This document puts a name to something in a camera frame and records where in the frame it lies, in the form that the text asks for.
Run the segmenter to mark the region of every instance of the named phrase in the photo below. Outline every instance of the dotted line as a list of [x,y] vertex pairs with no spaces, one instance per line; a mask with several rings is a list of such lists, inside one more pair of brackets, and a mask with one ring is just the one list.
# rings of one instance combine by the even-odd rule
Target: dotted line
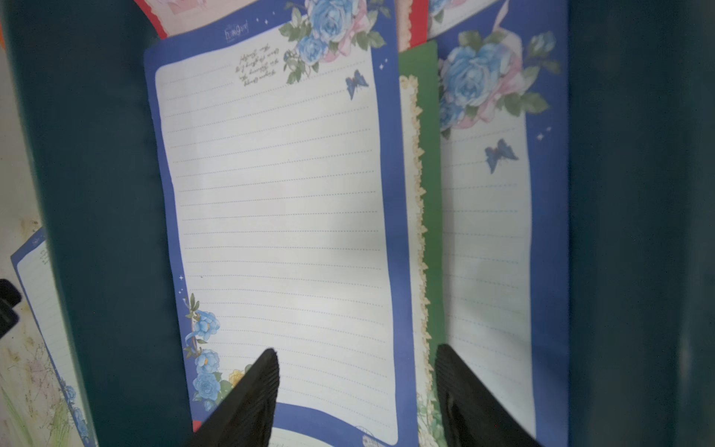
[[352,394],[346,393],[346,392],[343,391],[343,390],[338,390],[337,388],[333,388],[333,387],[331,387],[331,386],[323,385],[322,383],[317,383],[317,382],[312,382],[312,381],[310,381],[310,380],[305,380],[305,379],[301,379],[301,378],[297,378],[297,377],[292,377],[291,375],[284,375],[283,378],[289,378],[289,379],[293,379],[293,380],[300,380],[301,382],[306,382],[306,383],[311,383],[311,384],[313,384],[313,385],[322,386],[323,388],[327,388],[327,389],[329,389],[329,390],[333,390],[333,391],[337,391],[338,393],[345,394],[346,396],[350,396],[350,397],[353,398],[353,399],[358,399],[359,401],[362,401],[362,402],[365,402],[365,403],[367,403],[367,404],[370,404],[370,405],[372,405],[372,406],[374,406],[374,407],[376,407],[376,408],[379,408],[380,410],[388,411],[387,408],[382,407],[382,406],[379,406],[377,403],[372,403],[372,402],[370,402],[370,401],[366,401],[365,399],[359,398],[359,397],[357,397],[357,396],[353,396]]
[[[378,321],[373,321],[373,320],[368,320],[366,318],[358,318],[358,317],[351,317],[349,315],[341,315],[339,313],[330,313],[330,312],[321,312],[320,310],[310,310],[310,309],[296,309],[296,308],[288,308],[285,306],[274,306],[270,304],[257,304],[257,303],[232,303],[232,304],[240,304],[240,305],[249,305],[249,306],[260,306],[262,308],[274,308],[274,309],[284,309],[284,310],[291,310],[293,312],[295,311],[300,311],[300,312],[310,312],[310,313],[319,313],[321,315],[330,315],[331,317],[342,317],[342,318],[349,318],[351,320],[357,320],[357,321],[364,321],[366,323],[372,323],[380,326],[384,326],[384,324],[378,322]],[[224,315],[222,318],[235,318],[231,315]]]
[[463,280],[469,280],[469,281],[478,281],[480,283],[487,283],[487,284],[492,284],[492,285],[502,285],[504,287],[512,288],[512,289],[518,289],[515,285],[509,285],[509,284],[503,284],[503,283],[497,283],[495,281],[487,281],[487,280],[480,280],[474,277],[466,277],[466,276],[458,276],[458,275],[445,275],[445,276],[451,276],[451,277],[458,277]]
[[371,390],[373,390],[373,391],[377,391],[377,392],[380,393],[380,394],[384,394],[384,395],[386,395],[386,396],[389,396],[389,395],[390,395],[389,393],[386,393],[385,391],[378,390],[377,388],[374,388],[374,387],[372,387],[372,386],[370,386],[370,385],[365,385],[364,383],[357,382],[356,380],[349,379],[349,378],[347,378],[347,377],[342,377],[341,375],[338,375],[338,374],[328,373],[327,371],[323,371],[323,370],[320,370],[320,369],[311,368],[311,367],[309,367],[309,366],[296,365],[295,363],[281,362],[281,364],[282,364],[282,365],[295,366],[296,368],[304,368],[304,369],[308,369],[308,370],[311,370],[311,371],[317,371],[318,373],[328,374],[328,375],[331,375],[331,376],[333,376],[333,377],[337,377],[337,378],[340,378],[340,379],[343,379],[343,380],[347,380],[348,382],[357,383],[358,385],[362,385],[362,386],[364,386],[365,388],[369,388],[369,389],[371,389]]
[[454,319],[454,320],[462,320],[462,321],[465,322],[465,323],[470,323],[470,324],[473,324],[473,325],[481,326],[481,327],[483,327],[483,328],[487,328],[487,329],[491,329],[491,330],[498,330],[499,332],[503,332],[503,333],[505,333],[505,334],[507,334],[507,335],[511,335],[511,336],[513,336],[513,337],[522,338],[520,335],[517,335],[517,334],[515,334],[515,333],[513,333],[513,332],[511,332],[511,331],[504,330],[504,329],[499,329],[499,328],[494,328],[493,326],[485,325],[485,324],[482,324],[482,323],[477,323],[476,321],[467,320],[466,318],[459,318],[459,317],[455,317],[454,315],[447,315],[447,317],[448,317],[448,318],[452,318],[452,319]]
[[[285,199],[295,199],[296,197],[284,197]],[[212,203],[204,203],[203,205],[214,205]],[[232,233],[376,233],[378,230],[254,230],[254,231],[211,231],[211,232],[198,232],[198,233],[184,233],[184,236],[190,235],[224,235]],[[263,262],[263,261],[190,261],[190,262]],[[271,262],[272,264],[295,264],[296,262]],[[330,265],[330,264],[300,264],[299,265],[329,265],[330,267],[350,267],[349,265]],[[355,267],[355,268],[375,268],[375,267]]]
[[189,93],[189,94],[183,94],[183,95],[180,96],[180,97],[167,98],[166,100],[167,100],[167,101],[173,101],[174,99],[186,98],[186,97],[190,97],[190,96],[192,96],[192,95],[194,95],[194,94],[211,92],[212,90],[220,89],[220,88],[222,88],[222,87],[226,87],[227,85],[231,85],[231,84],[233,84],[233,82],[229,82],[229,83],[227,83],[227,84],[219,85],[219,86],[217,86],[217,87],[211,87],[210,89],[201,90],[201,91],[199,91],[199,92],[193,92],[193,93]]
[[199,74],[194,74],[194,75],[192,75],[192,76],[185,77],[185,78],[181,78],[181,79],[176,79],[176,80],[174,80],[174,81],[168,81],[168,82],[163,83],[163,84],[162,84],[162,87],[165,86],[165,85],[174,84],[175,82],[185,81],[185,80],[187,80],[187,79],[191,79],[191,78],[203,76],[203,75],[205,75],[205,74],[209,74],[209,73],[213,73],[213,72],[218,72],[219,70],[222,70],[222,69],[228,68],[228,67],[229,67],[228,65],[224,65],[223,67],[214,68],[213,70],[209,70],[208,72],[203,72],[203,73],[199,73]]
[[484,237],[507,237],[510,239],[521,239],[521,236],[505,236],[505,235],[484,235],[480,233],[457,233],[451,231],[443,232],[445,235],[461,235],[461,236],[484,236]]
[[477,348],[482,348],[482,349],[484,349],[484,350],[491,351],[491,352],[493,352],[493,353],[495,353],[495,354],[503,355],[504,357],[510,358],[510,359],[512,359],[512,360],[516,360],[516,361],[518,361],[518,362],[521,361],[521,360],[519,360],[518,358],[513,357],[512,355],[505,354],[505,353],[501,352],[500,350],[487,348],[486,346],[480,345],[480,344],[478,344],[478,343],[470,342],[469,340],[464,340],[463,338],[459,338],[459,337],[452,337],[452,338],[454,338],[455,340],[463,341],[464,343],[469,343],[470,345],[476,346]]
[[367,152],[372,152],[372,149],[368,149],[365,151],[355,151],[355,152],[345,152],[343,154],[332,154],[332,155],[323,155],[321,157],[312,157],[312,158],[304,158],[304,159],[299,159],[299,160],[291,160],[289,162],[278,162],[278,163],[270,163],[270,164],[259,164],[257,166],[247,166],[247,167],[237,167],[232,170],[222,170],[222,171],[212,171],[212,172],[199,172],[197,174],[185,174],[185,175],[177,175],[177,178],[181,177],[194,177],[195,175],[208,175],[208,174],[220,174],[221,172],[233,172],[233,171],[242,171],[242,170],[253,170],[257,167],[269,167],[269,166],[278,166],[279,164],[291,164],[291,163],[300,163],[300,162],[309,162],[311,160],[319,160],[319,159],[326,159],[326,158],[335,158],[335,157],[344,157],[345,155],[354,155],[354,154],[365,154]]
[[240,116],[240,117],[229,118],[229,119],[223,119],[223,120],[221,120],[221,121],[210,122],[210,123],[208,123],[208,124],[199,124],[198,126],[185,127],[184,129],[170,130],[170,131],[168,131],[167,133],[170,133],[170,134],[171,134],[171,133],[174,133],[174,132],[181,132],[181,131],[184,131],[184,130],[197,129],[197,128],[199,128],[199,127],[212,126],[213,124],[221,124],[221,123],[223,123],[223,122],[234,121],[234,120],[236,120],[236,119],[248,118],[248,117],[252,117],[252,116],[254,116],[254,115],[259,115],[259,114],[261,114],[261,113],[273,112],[274,110],[284,109],[284,108],[286,108],[286,107],[292,107],[292,106],[295,106],[295,105],[298,105],[298,104],[302,104],[302,103],[304,103],[304,102],[315,101],[316,99],[325,98],[325,97],[328,97],[328,96],[330,96],[330,95],[337,94],[337,93],[343,93],[344,91],[345,91],[345,90],[342,90],[342,89],[341,89],[341,90],[338,90],[337,92],[321,94],[320,96],[313,97],[313,98],[310,98],[310,99],[304,99],[304,100],[302,100],[302,101],[294,102],[294,103],[292,103],[292,104],[288,104],[288,105],[285,105],[285,106],[273,107],[272,109],[263,110],[263,111],[261,111],[261,112],[249,113],[249,114],[247,114],[247,115],[242,115],[242,116]]
[[445,169],[445,168],[448,168],[448,167],[455,167],[455,166],[466,166],[467,164],[481,164],[481,163],[486,163],[486,161],[482,161],[482,162],[457,163],[457,164],[446,164],[445,166],[442,166],[442,169]]
[[[235,343],[235,345],[258,346],[258,347],[260,347],[260,348],[265,348],[264,345],[257,345],[257,344],[255,344],[255,343]],[[352,366],[353,368],[357,368],[357,369],[359,369],[359,370],[363,370],[363,371],[365,371],[366,373],[372,373],[372,374],[378,375],[378,376],[380,376],[380,377],[388,378],[386,375],[383,375],[383,374],[380,374],[380,373],[376,373],[375,371],[369,370],[369,369],[367,369],[367,368],[363,368],[362,366],[353,365],[352,363],[348,363],[348,362],[342,362],[342,361],[340,361],[340,360],[335,360],[334,358],[325,357],[325,356],[323,356],[323,355],[311,354],[311,353],[303,353],[303,352],[300,352],[300,351],[298,351],[298,350],[291,350],[291,349],[285,349],[285,348],[275,348],[275,349],[276,349],[279,353],[280,353],[280,351],[285,351],[285,352],[287,352],[287,353],[294,353],[294,354],[300,354],[300,355],[309,355],[310,357],[317,357],[317,358],[322,358],[323,360],[330,360],[331,362],[340,363],[340,364],[345,365],[345,366]]]
[[281,388],[280,390],[281,390],[281,391],[290,391],[291,393],[303,394],[304,396],[309,396],[309,397],[318,399],[318,400],[323,401],[323,402],[331,403],[331,404],[333,404],[334,406],[344,408],[345,410],[348,410],[348,411],[352,411],[353,413],[355,413],[355,414],[357,414],[357,415],[359,415],[359,416],[362,416],[362,417],[365,418],[365,419],[369,419],[369,420],[371,420],[372,422],[379,423],[380,425],[385,426],[385,427],[388,427],[388,428],[390,427],[388,424],[386,424],[386,423],[384,423],[384,422],[376,421],[375,419],[369,418],[369,417],[365,416],[364,414],[359,413],[359,412],[353,410],[352,408],[344,407],[344,406],[342,406],[342,405],[340,405],[340,404],[337,404],[337,403],[335,403],[335,402],[329,401],[328,399],[319,398],[319,397],[317,397],[317,396],[313,396],[312,394],[301,393],[300,391],[290,390],[290,389],[288,389],[288,388]]
[[480,369],[483,369],[483,370],[485,370],[485,371],[489,371],[490,373],[492,373],[492,374],[494,374],[494,375],[498,375],[499,377],[503,377],[503,378],[505,378],[506,380],[511,380],[512,382],[516,383],[517,385],[523,386],[523,384],[522,384],[520,381],[514,380],[514,379],[512,379],[511,377],[507,377],[506,375],[503,375],[503,374],[501,374],[501,373],[497,373],[496,371],[491,370],[491,369],[489,369],[489,368],[486,368],[486,367],[484,367],[484,366],[476,365],[475,363],[469,363],[469,362],[465,362],[465,363],[467,363],[469,366],[473,366],[473,367],[475,367],[475,368],[480,368]]
[[454,299],[456,299],[456,300],[466,301],[466,302],[468,302],[468,303],[481,304],[481,305],[484,305],[484,306],[489,306],[490,308],[497,308],[497,309],[500,309],[500,310],[504,310],[504,311],[506,311],[506,312],[512,312],[512,313],[515,313],[515,314],[517,314],[517,315],[524,315],[522,312],[519,312],[519,311],[517,311],[517,310],[505,308],[505,307],[502,307],[502,306],[497,306],[496,304],[484,303],[483,301],[468,300],[467,298],[458,297],[458,296],[453,296],[453,295],[447,295],[447,296],[448,296],[449,298],[454,298]]
[[205,190],[220,190],[222,188],[234,188],[239,186],[252,186],[252,185],[266,185],[267,183],[281,183],[281,182],[295,182],[297,180],[313,180],[313,179],[324,179],[328,177],[340,177],[342,175],[355,175],[355,174],[369,174],[372,171],[357,171],[357,172],[346,172],[345,174],[331,174],[331,175],[317,175],[315,177],[302,177],[298,179],[288,179],[288,180],[271,180],[269,182],[256,182],[256,183],[242,183],[240,185],[228,185],[228,186],[214,186],[208,188],[197,188],[195,190],[183,190],[179,192],[191,192],[191,191],[205,191]]
[[355,284],[355,283],[341,283],[340,281],[326,281],[326,280],[311,280],[302,277],[283,277],[283,276],[261,276],[261,275],[187,275],[188,277],[264,277],[270,280],[294,280],[294,281],[313,281],[315,283],[330,283],[330,284],[343,284],[343,285],[358,285],[360,287],[369,287],[373,289],[381,289],[377,285],[367,285],[367,284]]
[[368,305],[372,305],[372,306],[379,306],[381,308],[384,307],[381,304],[368,303],[366,301],[348,300],[346,298],[324,297],[324,296],[319,296],[319,295],[303,295],[302,293],[276,292],[274,290],[258,290],[258,289],[194,289],[194,290],[241,290],[243,292],[279,293],[281,295],[305,296],[305,297],[310,297],[310,298],[324,298],[326,300],[347,301],[350,303],[368,304]]
[[331,114],[325,115],[325,116],[323,116],[323,117],[316,117],[316,118],[304,119],[304,120],[302,120],[302,121],[296,121],[296,122],[291,122],[291,123],[288,123],[288,124],[282,124],[282,125],[280,125],[280,126],[268,127],[268,128],[266,128],[266,129],[260,129],[260,130],[253,130],[253,131],[251,131],[251,132],[245,132],[245,133],[243,133],[243,134],[230,135],[230,136],[228,136],[228,137],[221,137],[221,138],[214,138],[214,139],[206,139],[206,140],[204,140],[204,141],[197,141],[197,142],[193,142],[193,143],[178,144],[177,146],[171,146],[171,149],[175,149],[175,148],[177,148],[177,147],[192,146],[192,145],[201,144],[201,143],[210,143],[210,142],[214,142],[214,141],[220,141],[220,140],[223,140],[223,139],[229,139],[229,138],[235,138],[235,137],[242,137],[242,136],[244,136],[244,135],[257,134],[257,133],[260,133],[260,132],[267,132],[267,131],[269,131],[269,130],[281,129],[281,128],[283,128],[283,127],[295,126],[296,124],[303,124],[303,123],[306,123],[306,122],[315,121],[316,119],[325,119],[325,118],[330,118],[330,117],[336,117],[337,115],[344,115],[344,114],[346,114],[346,113],[357,112],[358,110],[364,110],[364,109],[367,109],[367,108],[368,108],[368,106],[358,107],[357,109],[345,110],[345,111],[343,111],[343,112],[331,113]]
[[[241,290],[241,289],[194,289],[194,290]],[[285,323],[288,325],[298,325],[298,326],[307,326],[309,328],[316,328],[316,329],[325,329],[325,330],[331,330],[333,332],[339,332],[343,334],[348,334],[348,335],[354,335],[355,337],[361,337],[361,338],[367,338],[368,340],[374,340],[378,341],[380,343],[384,343],[384,340],[380,340],[379,338],[374,338],[374,337],[369,337],[367,335],[361,335],[361,334],[355,334],[352,332],[347,332],[346,330],[340,330],[340,329],[333,329],[333,328],[324,328],[322,326],[314,326],[314,325],[306,325],[304,323],[296,323],[295,321],[282,321],[282,320],[271,320],[270,318],[258,318],[258,317],[225,317],[222,316],[222,318],[247,318],[249,320],[261,320],[261,321],[270,321],[271,323]]]
[[442,188],[442,191],[445,191],[445,190],[473,190],[475,188],[499,188],[502,186],[516,186],[516,183],[503,183],[501,185],[462,186],[462,187],[458,187],[458,188]]
[[443,212],[519,212],[518,210],[443,210]]
[[326,136],[324,136],[324,137],[301,139],[301,140],[296,141],[296,142],[283,143],[283,144],[275,144],[275,145],[273,145],[273,146],[264,146],[264,147],[259,147],[259,148],[257,148],[257,149],[249,149],[249,150],[245,150],[245,151],[229,152],[229,153],[227,153],[227,154],[208,155],[208,156],[206,156],[206,157],[189,158],[189,159],[186,159],[186,160],[178,160],[178,161],[173,162],[173,163],[194,162],[194,161],[196,161],[196,160],[203,160],[203,159],[206,159],[206,158],[226,157],[226,156],[228,156],[228,155],[243,154],[243,153],[245,153],[245,152],[254,152],[254,151],[263,150],[263,149],[272,149],[272,148],[274,148],[274,147],[295,146],[296,144],[299,144],[299,143],[307,143],[307,142],[318,141],[319,139],[326,139],[326,138],[333,138],[333,137],[341,137],[341,136],[343,136],[343,135],[356,134],[356,133],[358,133],[358,132],[364,132],[364,131],[366,131],[366,130],[370,130],[370,128],[368,127],[367,129],[360,129],[360,130],[353,130],[353,131],[350,131],[350,132],[343,132],[342,134],[326,135]]
[[[364,355],[369,355],[370,357],[377,358],[378,360],[385,360],[384,358],[380,357],[379,355],[374,355],[366,352],[362,352],[361,350],[357,349],[352,349],[352,348],[346,348],[345,346],[340,346],[340,345],[333,345],[332,343],[326,343],[324,341],[319,341],[319,340],[312,340],[310,338],[301,338],[301,337],[295,337],[294,335],[286,335],[286,334],[274,334],[271,332],[261,332],[259,330],[246,330],[246,329],[234,329],[232,332],[248,332],[248,333],[254,333],[254,334],[265,334],[265,335],[275,335],[276,337],[290,337],[292,340],[304,340],[304,341],[310,341],[313,343],[319,343],[321,345],[328,345],[332,346],[334,348],[340,348],[340,349],[346,349],[346,350],[351,350],[354,353],[360,353]],[[213,342],[216,345],[235,345],[236,343],[228,343],[228,342]]]
[[469,259],[483,259],[483,260],[485,260],[485,261],[506,262],[507,264],[518,264],[517,261],[507,261],[507,260],[503,260],[503,259],[494,259],[493,257],[467,256],[467,255],[458,255],[457,253],[445,253],[445,255],[455,256],[455,257],[468,257]]
[[474,137],[469,137],[469,138],[463,138],[463,139],[454,139],[452,140],[452,144],[454,143],[461,143],[464,141],[469,141],[470,139],[476,139],[476,138],[484,138],[484,137],[489,137],[491,135],[496,135],[496,134],[503,134],[504,132],[509,132],[511,130],[514,130],[515,127],[509,127],[508,129],[502,129],[502,130],[496,130],[494,132],[489,132],[488,134],[482,134],[482,135],[476,135]]
[[219,216],[219,217],[195,217],[193,219],[183,219],[184,222],[190,220],[210,220],[210,219],[238,219],[240,217],[274,217],[274,216],[312,216],[312,215],[333,215],[333,214],[360,214],[377,211],[336,211],[336,212],[294,212],[292,214],[256,214],[247,216]]

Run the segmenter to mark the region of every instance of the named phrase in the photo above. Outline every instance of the yellow flower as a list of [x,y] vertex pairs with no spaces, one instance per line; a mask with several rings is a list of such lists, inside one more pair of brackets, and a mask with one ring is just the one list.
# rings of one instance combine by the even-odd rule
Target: yellow flower
[[236,384],[239,380],[241,380],[242,377],[243,373],[238,369],[234,369],[233,372],[229,374],[228,381],[231,383],[231,385],[236,386]]

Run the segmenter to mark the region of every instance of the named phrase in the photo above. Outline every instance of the green leaf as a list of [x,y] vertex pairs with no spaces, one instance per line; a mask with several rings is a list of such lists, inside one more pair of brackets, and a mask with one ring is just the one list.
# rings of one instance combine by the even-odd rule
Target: green leaf
[[506,111],[518,117],[521,115],[521,96],[519,93],[510,93],[504,97]]
[[541,66],[547,69],[550,73],[561,74],[561,64],[559,64],[558,61],[543,61],[541,62]]
[[504,31],[494,31],[484,39],[484,44],[498,44],[504,40],[506,33]]
[[292,23],[292,25],[299,26],[302,19],[303,19],[302,14],[298,10],[298,8],[293,8],[293,10],[290,13],[290,22]]
[[357,42],[357,45],[364,49],[365,51],[368,50],[368,46],[370,45],[370,40],[368,39],[368,33],[361,31],[355,35],[355,41]]
[[368,33],[368,44],[372,48],[380,48],[381,46],[385,45],[385,40],[377,31],[370,31]]
[[536,78],[538,77],[538,73],[541,70],[541,67],[538,65],[534,65],[533,67],[526,67],[524,70],[521,71],[521,76],[524,77],[524,90],[527,90],[531,85],[534,83]]
[[462,31],[458,38],[460,46],[469,46],[474,51],[479,51],[483,45],[479,31]]
[[377,11],[368,12],[368,20],[370,21],[370,29],[372,29],[373,26],[375,25],[375,22],[378,21],[378,12]]
[[388,8],[386,6],[378,7],[378,11],[383,13],[383,16],[387,17],[388,19],[392,17],[392,14],[390,14],[390,8]]
[[527,92],[521,95],[521,108],[526,113],[541,113],[549,107],[548,102],[539,93]]
[[477,112],[479,112],[479,107],[467,106],[464,108],[464,114],[471,119],[475,119],[477,117]]
[[281,26],[278,31],[280,32],[281,36],[289,37],[290,34],[293,32],[293,25],[290,22],[286,23],[285,25]]

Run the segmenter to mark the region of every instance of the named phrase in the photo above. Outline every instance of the stain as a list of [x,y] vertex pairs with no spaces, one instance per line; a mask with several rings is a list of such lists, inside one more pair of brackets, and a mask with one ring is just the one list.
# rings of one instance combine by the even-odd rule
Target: stain
[[41,227],[39,217],[23,217],[20,219],[20,233],[27,240]]

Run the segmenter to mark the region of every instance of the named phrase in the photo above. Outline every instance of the lined paper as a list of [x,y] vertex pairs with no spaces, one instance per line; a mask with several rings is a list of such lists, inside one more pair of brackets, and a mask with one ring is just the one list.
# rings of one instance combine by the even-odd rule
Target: lined paper
[[[490,173],[499,139],[518,160]],[[443,271],[447,336],[472,371],[533,436],[531,380],[531,180],[526,119],[452,129],[442,139]]]
[[[372,59],[359,51],[322,64],[297,87],[282,71],[289,45],[273,29],[157,72],[182,293],[220,321],[202,347],[219,353],[225,376],[273,347],[278,402],[394,443]],[[241,61],[254,51],[267,69],[244,77]],[[369,87],[351,99],[345,78],[355,70]]]
[[47,252],[47,242],[39,243],[17,263],[16,268],[57,375],[75,390],[77,397],[74,405],[86,415],[87,409],[84,406],[82,388],[79,386],[77,371],[72,360],[69,336]]

